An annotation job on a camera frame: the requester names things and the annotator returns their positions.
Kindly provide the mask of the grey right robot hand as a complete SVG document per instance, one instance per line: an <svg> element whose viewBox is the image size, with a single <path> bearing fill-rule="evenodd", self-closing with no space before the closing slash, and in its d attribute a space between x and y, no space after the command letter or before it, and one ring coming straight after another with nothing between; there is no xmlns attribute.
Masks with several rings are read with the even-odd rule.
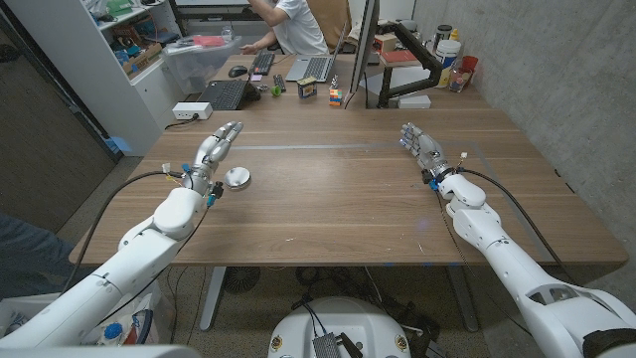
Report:
<svg viewBox="0 0 636 358"><path fill-rule="evenodd" d="M409 151L421 168L425 184L441 183L447 176L455 173L443 153L441 145L413 123L401 127L400 144Z"/></svg>

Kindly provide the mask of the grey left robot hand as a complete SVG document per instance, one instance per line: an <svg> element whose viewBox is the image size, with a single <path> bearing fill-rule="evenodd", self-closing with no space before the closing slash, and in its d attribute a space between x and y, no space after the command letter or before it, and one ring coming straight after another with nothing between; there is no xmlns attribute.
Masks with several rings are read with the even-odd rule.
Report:
<svg viewBox="0 0 636 358"><path fill-rule="evenodd" d="M199 146L191 170L185 175L183 186L205 195L219 164L226 158L233 141L243 128L241 122L231 121L220 127Z"/></svg>

